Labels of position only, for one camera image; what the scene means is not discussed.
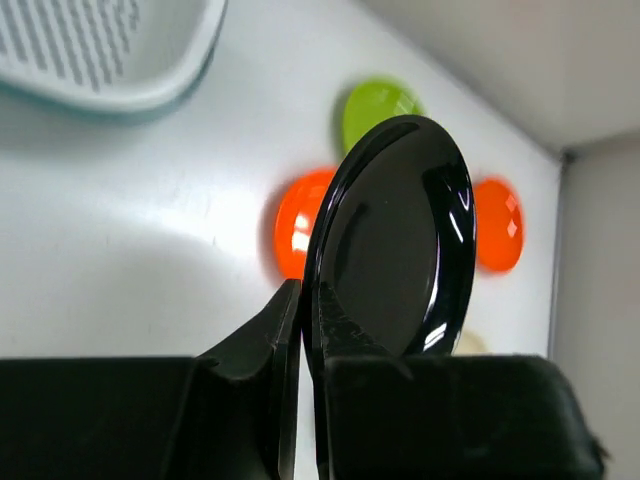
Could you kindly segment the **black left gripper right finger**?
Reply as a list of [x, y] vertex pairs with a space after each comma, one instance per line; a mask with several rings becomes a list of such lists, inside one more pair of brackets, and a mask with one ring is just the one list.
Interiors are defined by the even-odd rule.
[[313, 299], [323, 479], [601, 479], [605, 453], [548, 360], [390, 354], [322, 285]]

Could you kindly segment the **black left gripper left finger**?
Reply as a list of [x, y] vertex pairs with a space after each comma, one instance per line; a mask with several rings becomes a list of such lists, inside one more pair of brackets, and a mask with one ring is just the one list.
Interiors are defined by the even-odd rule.
[[1, 363], [5, 479], [289, 479], [301, 293], [196, 357]]

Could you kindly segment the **black plate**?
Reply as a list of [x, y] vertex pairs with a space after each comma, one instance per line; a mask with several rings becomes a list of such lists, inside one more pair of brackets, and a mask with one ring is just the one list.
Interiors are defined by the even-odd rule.
[[452, 136], [421, 115], [384, 120], [330, 183], [304, 293], [336, 301], [385, 353], [449, 354], [470, 301], [476, 231], [470, 174]]

